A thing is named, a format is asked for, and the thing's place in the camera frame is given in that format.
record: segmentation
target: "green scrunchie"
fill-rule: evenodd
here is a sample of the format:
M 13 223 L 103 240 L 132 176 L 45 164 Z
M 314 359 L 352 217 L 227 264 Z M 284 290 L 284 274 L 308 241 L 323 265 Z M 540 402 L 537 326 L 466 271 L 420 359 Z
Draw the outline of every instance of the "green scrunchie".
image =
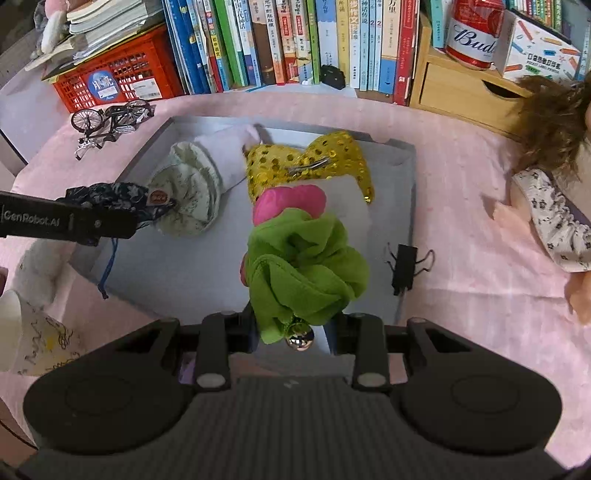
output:
M 294 318 L 324 325 L 367 288 L 369 267 L 347 245 L 332 214 L 313 219 L 285 209 L 253 228 L 245 260 L 252 308 L 265 343 L 284 338 Z

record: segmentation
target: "miniature bicycle model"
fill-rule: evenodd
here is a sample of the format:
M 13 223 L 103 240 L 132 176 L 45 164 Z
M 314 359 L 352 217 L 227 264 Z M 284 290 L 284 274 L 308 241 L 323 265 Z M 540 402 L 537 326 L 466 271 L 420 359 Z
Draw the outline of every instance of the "miniature bicycle model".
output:
M 134 132 L 146 118 L 154 116 L 154 108 L 146 100 L 131 100 L 125 105 L 112 105 L 105 111 L 83 108 L 72 115 L 72 126 L 84 134 L 78 140 L 74 154 L 81 160 L 86 150 L 103 148 L 105 142 L 115 142 L 120 134 Z

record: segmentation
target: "doll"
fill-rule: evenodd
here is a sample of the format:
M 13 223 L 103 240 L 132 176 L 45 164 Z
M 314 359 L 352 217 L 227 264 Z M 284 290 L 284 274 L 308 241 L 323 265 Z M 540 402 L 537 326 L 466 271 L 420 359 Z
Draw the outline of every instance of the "doll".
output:
M 509 188 L 510 210 L 532 222 L 548 255 L 567 272 L 585 272 L 569 298 L 583 324 L 591 320 L 591 74 L 572 86 L 541 76 L 520 84 L 524 147 Z M 507 208 L 497 204 L 499 210 Z
M 47 25 L 43 29 L 41 52 L 51 53 L 67 34 L 65 28 L 67 13 L 84 5 L 87 0 L 46 0 Z

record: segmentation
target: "budweiser can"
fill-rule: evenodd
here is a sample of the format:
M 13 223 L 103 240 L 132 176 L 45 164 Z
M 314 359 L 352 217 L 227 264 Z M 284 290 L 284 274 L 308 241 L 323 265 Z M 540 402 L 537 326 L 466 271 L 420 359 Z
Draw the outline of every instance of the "budweiser can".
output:
M 471 69 L 490 68 L 504 11 L 503 0 L 456 0 L 447 29 L 446 53 Z

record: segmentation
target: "stack of books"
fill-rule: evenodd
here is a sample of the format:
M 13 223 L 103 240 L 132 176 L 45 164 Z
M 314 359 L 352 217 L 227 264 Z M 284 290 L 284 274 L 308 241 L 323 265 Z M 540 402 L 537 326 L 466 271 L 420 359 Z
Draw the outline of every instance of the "stack of books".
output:
M 406 105 L 417 54 L 418 0 L 163 0 L 186 93 L 320 81 Z
M 162 23 L 161 0 L 93 0 L 67 13 L 70 33 L 85 39 L 79 64 L 109 46 Z

